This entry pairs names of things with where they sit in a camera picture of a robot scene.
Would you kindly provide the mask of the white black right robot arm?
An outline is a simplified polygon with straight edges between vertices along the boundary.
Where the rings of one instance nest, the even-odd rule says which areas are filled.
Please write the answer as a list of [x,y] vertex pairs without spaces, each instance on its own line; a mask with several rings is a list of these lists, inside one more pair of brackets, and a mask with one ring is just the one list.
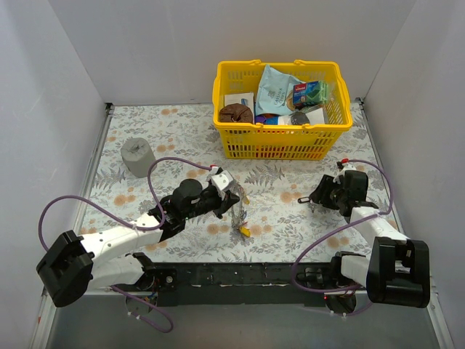
[[371,245],[368,255],[338,252],[328,278],[337,289],[361,285],[374,303],[425,308],[430,300],[429,247],[393,228],[367,200],[368,176],[349,169],[323,175],[309,195],[314,204],[337,212]]

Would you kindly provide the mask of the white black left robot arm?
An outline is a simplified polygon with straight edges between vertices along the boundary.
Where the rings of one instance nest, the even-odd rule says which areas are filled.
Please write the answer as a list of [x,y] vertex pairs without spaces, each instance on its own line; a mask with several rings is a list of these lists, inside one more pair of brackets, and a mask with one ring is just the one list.
[[36,267],[54,305],[68,306],[88,290],[112,285],[148,290],[160,277],[140,248],[181,233],[191,218],[209,213],[221,218],[240,201],[233,193],[235,185],[225,172],[212,176],[206,187],[197,180],[183,180],[160,206],[128,226],[86,236],[71,230],[60,234]]

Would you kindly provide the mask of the yellow key tag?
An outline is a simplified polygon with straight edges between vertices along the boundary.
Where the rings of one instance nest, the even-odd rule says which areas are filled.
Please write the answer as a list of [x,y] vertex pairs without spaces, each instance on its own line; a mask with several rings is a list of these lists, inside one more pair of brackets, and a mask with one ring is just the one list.
[[239,228],[239,231],[240,231],[240,233],[241,233],[243,236],[245,236],[245,237],[250,237],[250,236],[251,236],[250,230],[249,230],[248,228],[244,227],[244,226],[241,226],[241,227]]

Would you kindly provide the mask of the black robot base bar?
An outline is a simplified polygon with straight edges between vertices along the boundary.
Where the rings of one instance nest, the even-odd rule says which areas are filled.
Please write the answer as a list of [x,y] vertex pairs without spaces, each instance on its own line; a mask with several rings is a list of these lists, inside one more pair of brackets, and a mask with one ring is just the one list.
[[133,284],[117,286],[149,294],[161,307],[290,304],[351,313],[368,304],[364,290],[343,289],[349,281],[334,278],[327,262],[298,265],[298,286],[291,283],[291,264],[285,262],[164,262],[149,265],[144,272]]

